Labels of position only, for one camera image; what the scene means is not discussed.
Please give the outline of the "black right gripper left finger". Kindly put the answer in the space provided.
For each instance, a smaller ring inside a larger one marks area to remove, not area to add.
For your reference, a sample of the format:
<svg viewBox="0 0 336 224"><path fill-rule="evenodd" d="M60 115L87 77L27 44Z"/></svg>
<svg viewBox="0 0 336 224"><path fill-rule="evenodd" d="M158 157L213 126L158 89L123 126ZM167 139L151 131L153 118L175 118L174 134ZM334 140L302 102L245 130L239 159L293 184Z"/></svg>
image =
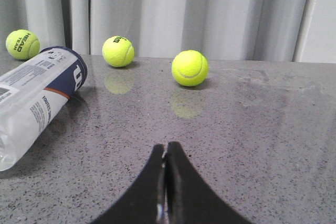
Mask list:
<svg viewBox="0 0 336 224"><path fill-rule="evenodd" d="M92 223L165 223L164 146L151 155L133 184Z"/></svg>

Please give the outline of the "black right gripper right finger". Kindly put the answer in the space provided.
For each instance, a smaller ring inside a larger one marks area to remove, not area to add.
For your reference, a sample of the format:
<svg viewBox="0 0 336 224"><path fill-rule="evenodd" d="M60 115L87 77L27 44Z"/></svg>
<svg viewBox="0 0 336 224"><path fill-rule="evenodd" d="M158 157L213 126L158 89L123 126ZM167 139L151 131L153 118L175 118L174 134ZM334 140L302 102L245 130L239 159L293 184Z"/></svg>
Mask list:
<svg viewBox="0 0 336 224"><path fill-rule="evenodd" d="M179 142L168 143L166 179L170 223L250 223L212 191Z"/></svg>

